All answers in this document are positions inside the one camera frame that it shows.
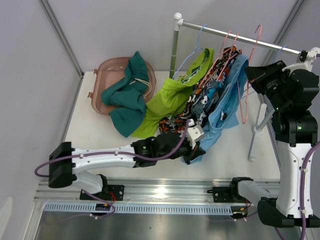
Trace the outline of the light blue shorts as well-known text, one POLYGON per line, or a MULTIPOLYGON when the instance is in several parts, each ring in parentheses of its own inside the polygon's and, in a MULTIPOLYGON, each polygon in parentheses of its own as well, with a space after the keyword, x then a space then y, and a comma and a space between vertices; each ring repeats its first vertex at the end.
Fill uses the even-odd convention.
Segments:
MULTIPOLYGON (((204 131, 204 138, 199 143, 205 151, 214 145, 222 134, 224 128, 232 128, 239 124, 236 112, 239 106, 238 93, 242 97, 244 87, 247 84, 245 67, 248 66, 248 57, 238 56, 231 67, 230 73, 225 81, 225 89, 222 98, 215 109, 208 115, 204 126, 200 125, 204 131)), ((200 162, 203 156, 198 157, 194 163, 200 162)))

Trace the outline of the teal green shorts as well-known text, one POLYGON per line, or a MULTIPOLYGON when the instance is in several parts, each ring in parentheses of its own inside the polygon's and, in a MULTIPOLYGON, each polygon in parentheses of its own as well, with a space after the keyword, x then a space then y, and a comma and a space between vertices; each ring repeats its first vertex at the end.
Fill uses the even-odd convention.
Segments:
POLYGON ((139 51, 128 60, 124 77, 101 94, 105 105, 116 108, 109 112, 116 130, 129 137, 143 122, 147 112, 144 93, 149 87, 148 68, 139 51))

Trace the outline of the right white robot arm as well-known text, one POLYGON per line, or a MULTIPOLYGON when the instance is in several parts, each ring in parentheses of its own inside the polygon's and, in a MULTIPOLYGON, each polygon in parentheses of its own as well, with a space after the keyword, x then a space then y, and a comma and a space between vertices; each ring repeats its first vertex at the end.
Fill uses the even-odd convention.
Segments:
POLYGON ((272 107, 271 119, 278 141, 280 181, 277 195, 259 187, 249 177, 235 177, 228 196, 243 198, 257 207, 260 221, 277 228, 318 228, 310 198, 312 156, 320 146, 318 123, 309 111, 319 93, 319 77, 312 63, 286 66, 283 61, 267 66, 248 66, 245 73, 252 88, 265 95, 272 107))

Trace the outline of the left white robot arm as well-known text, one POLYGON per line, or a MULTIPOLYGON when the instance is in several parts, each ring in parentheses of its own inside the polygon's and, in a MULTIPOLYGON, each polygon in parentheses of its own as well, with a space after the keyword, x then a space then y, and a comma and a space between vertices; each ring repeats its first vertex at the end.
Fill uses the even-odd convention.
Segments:
POLYGON ((52 189, 74 186, 97 200, 108 196, 107 178, 90 173, 100 168, 146 168, 165 159, 185 158, 187 164, 205 154, 199 141, 191 143, 177 132, 141 139, 109 149, 73 148, 70 141, 61 143, 49 156, 48 185, 52 189))

